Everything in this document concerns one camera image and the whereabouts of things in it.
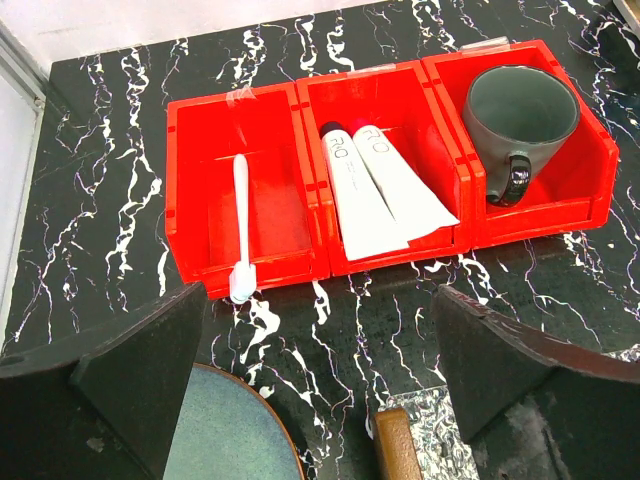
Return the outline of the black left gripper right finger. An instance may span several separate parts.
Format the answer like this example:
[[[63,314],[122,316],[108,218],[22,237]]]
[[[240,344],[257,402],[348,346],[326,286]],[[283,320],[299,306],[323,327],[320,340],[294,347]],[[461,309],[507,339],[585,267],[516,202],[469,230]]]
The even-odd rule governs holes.
[[[638,478],[638,364],[561,341],[447,285],[431,317],[480,478]]]

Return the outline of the dark grey mug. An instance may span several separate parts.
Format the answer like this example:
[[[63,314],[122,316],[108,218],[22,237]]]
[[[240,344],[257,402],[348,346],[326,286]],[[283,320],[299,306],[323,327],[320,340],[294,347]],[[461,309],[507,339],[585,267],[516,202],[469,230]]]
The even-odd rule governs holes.
[[[544,70],[503,65],[476,76],[462,119],[485,169],[487,202],[519,203],[580,118],[576,94]]]

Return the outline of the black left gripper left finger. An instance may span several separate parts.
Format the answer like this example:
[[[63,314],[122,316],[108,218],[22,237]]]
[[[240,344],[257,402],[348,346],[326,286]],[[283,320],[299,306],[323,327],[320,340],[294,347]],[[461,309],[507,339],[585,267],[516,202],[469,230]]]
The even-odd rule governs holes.
[[[186,285],[2,358],[2,478],[162,478],[206,307]]]

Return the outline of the white toothpaste tube red cap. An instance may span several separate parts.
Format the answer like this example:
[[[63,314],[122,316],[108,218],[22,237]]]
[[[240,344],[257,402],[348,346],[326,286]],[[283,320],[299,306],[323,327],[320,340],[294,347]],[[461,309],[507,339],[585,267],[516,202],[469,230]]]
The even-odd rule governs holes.
[[[380,128],[365,120],[352,128],[354,144],[407,241],[459,224]]]

